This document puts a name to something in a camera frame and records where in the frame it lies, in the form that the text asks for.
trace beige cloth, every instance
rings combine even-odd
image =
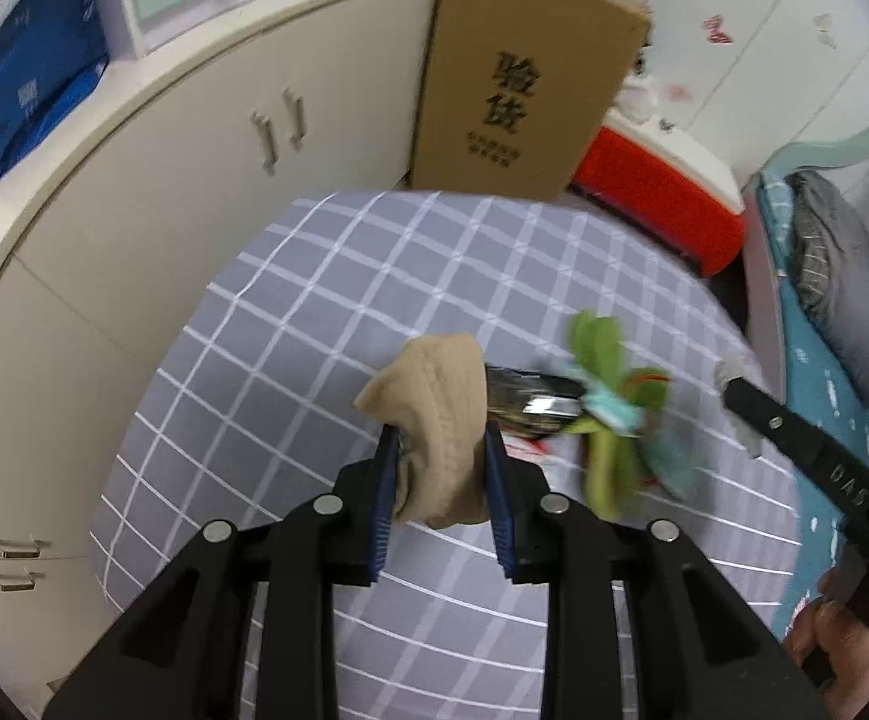
[[[472,336],[408,341],[355,399],[401,431],[395,517],[431,528],[489,518],[484,499],[487,384]]]

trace teal fabric with white pattern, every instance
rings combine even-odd
[[[762,175],[755,196],[768,233],[774,266],[788,268],[791,252],[793,193],[781,179]],[[784,276],[778,279],[778,299],[784,326],[786,406],[846,447],[869,466],[869,410],[858,400],[846,372],[817,333],[798,303],[795,288]],[[798,474],[801,498],[801,550],[795,574],[772,632],[783,637],[800,605],[815,594],[815,584],[833,565],[840,535],[841,514],[803,475]]]

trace checkered tablecloth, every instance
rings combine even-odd
[[[665,419],[702,469],[690,499],[645,493],[639,518],[676,520],[768,620],[798,550],[792,471],[767,446],[747,459],[735,440],[712,371],[726,354],[752,357],[705,286],[611,218],[398,191],[296,201],[210,285],[140,402],[97,511],[111,602],[129,604],[208,520],[284,517],[369,456],[379,426],[352,400],[407,338],[467,332],[487,362],[533,367],[566,356],[565,325],[582,308],[620,317],[633,365],[671,371]],[[546,472],[580,497],[576,450],[561,440]],[[380,583],[337,589],[335,615],[345,720],[538,712],[547,589],[505,584],[487,525],[397,527]],[[244,716],[259,641],[260,622]]]

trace gray pillow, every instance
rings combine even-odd
[[[837,187],[815,170],[787,180],[795,190],[796,256],[789,270],[801,305],[869,408],[868,230]],[[821,271],[815,268],[819,263],[825,265]]]

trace silver screw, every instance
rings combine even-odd
[[[652,522],[652,536],[659,541],[671,542],[681,535],[678,525],[670,519],[659,519]]]
[[[318,512],[318,514],[337,514],[342,509],[344,509],[344,501],[337,497],[337,495],[322,495],[321,498],[316,499],[314,501],[314,510]]]
[[[571,501],[564,495],[557,493],[548,493],[541,499],[541,507],[548,514],[564,514],[569,506],[571,506]]]
[[[231,538],[231,526],[223,519],[214,519],[204,526],[201,531],[205,541],[211,541],[212,544],[220,544],[222,541],[228,541]]]

